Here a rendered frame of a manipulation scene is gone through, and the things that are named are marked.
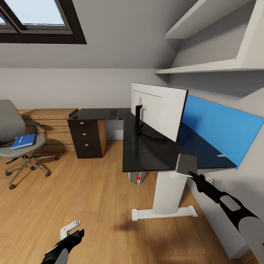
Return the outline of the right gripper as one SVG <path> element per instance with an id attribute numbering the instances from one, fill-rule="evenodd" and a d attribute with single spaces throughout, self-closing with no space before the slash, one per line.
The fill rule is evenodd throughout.
<path id="1" fill-rule="evenodd" d="M 200 175 L 196 175 L 192 172 L 189 171 L 189 174 L 192 176 L 191 178 L 193 179 L 193 181 L 196 183 L 197 185 L 197 190 L 201 193 L 205 193 L 205 194 L 209 194 L 209 191 L 214 188 L 212 184 L 210 184 L 209 182 L 207 182 L 205 180 L 205 177 L 203 174 Z"/>

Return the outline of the folder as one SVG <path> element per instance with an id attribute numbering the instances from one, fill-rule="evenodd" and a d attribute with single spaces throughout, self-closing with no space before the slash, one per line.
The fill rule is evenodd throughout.
<path id="1" fill-rule="evenodd" d="M 34 143 L 34 138 L 35 138 L 35 133 L 30 134 L 30 135 L 25 135 L 25 136 L 20 136 L 17 137 L 13 142 L 10 147 L 11 150 L 21 148 L 21 147 L 26 147 L 29 145 L 32 145 Z"/>

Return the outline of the monitor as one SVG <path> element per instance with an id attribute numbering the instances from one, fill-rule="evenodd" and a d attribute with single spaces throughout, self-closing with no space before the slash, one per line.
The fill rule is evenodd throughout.
<path id="1" fill-rule="evenodd" d="M 165 135 L 178 141 L 188 90 L 157 85 L 131 83 L 131 112 L 135 115 L 135 135 L 157 139 L 141 131 L 140 120 Z"/>

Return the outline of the keyboard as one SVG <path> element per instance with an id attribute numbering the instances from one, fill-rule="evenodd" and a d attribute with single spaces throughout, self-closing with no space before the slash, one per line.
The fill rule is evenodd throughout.
<path id="1" fill-rule="evenodd" d="M 120 110 L 110 110 L 107 121 L 109 120 L 117 120 L 119 119 Z"/>

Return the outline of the notebook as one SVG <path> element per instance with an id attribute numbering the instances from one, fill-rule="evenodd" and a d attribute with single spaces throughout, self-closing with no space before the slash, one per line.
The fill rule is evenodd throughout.
<path id="1" fill-rule="evenodd" d="M 181 174 L 183 176 L 189 176 L 192 177 L 189 174 L 189 171 L 198 174 L 197 169 L 198 169 L 198 157 L 193 156 L 193 155 L 188 155 L 188 154 L 179 154 L 177 166 L 176 166 L 176 173 Z"/>

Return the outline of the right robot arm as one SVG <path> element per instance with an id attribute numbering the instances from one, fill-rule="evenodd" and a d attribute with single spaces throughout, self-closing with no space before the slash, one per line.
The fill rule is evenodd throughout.
<path id="1" fill-rule="evenodd" d="M 259 264 L 264 264 L 264 222 L 245 208 L 241 201 L 215 187 L 213 177 L 196 175 L 189 171 L 197 190 L 220 204 L 227 217 L 244 237 Z"/>

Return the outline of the swivel chair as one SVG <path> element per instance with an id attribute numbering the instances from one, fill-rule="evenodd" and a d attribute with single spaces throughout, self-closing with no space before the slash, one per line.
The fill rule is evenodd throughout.
<path id="1" fill-rule="evenodd" d="M 16 109 L 15 105 L 9 100 L 4 99 L 0 100 L 0 158 L 11 158 L 12 160 L 7 162 L 6 164 L 12 163 L 17 159 L 25 159 L 24 161 L 11 166 L 10 168 L 5 169 L 5 174 L 8 176 L 11 173 L 7 170 L 15 168 L 17 166 L 22 165 L 20 170 L 14 176 L 14 178 L 9 183 L 9 189 L 15 188 L 15 185 L 12 182 L 16 179 L 16 177 L 22 172 L 22 170 L 28 165 L 31 170 L 34 170 L 34 166 L 40 169 L 45 173 L 45 177 L 50 175 L 49 172 L 46 172 L 39 166 L 33 163 L 33 161 L 42 160 L 46 158 L 55 157 L 55 160 L 59 158 L 55 155 L 46 156 L 46 157 L 37 157 L 32 155 L 29 157 L 27 154 L 32 152 L 39 151 L 40 147 L 43 147 L 46 142 L 46 138 L 41 135 L 37 135 L 36 126 L 40 125 L 37 121 L 28 122 L 29 125 L 33 126 L 33 132 L 35 133 L 34 143 L 32 145 L 21 147 L 17 149 L 11 150 L 10 147 L 12 142 L 20 136 L 26 135 L 26 123 L 21 117 L 20 113 Z"/>

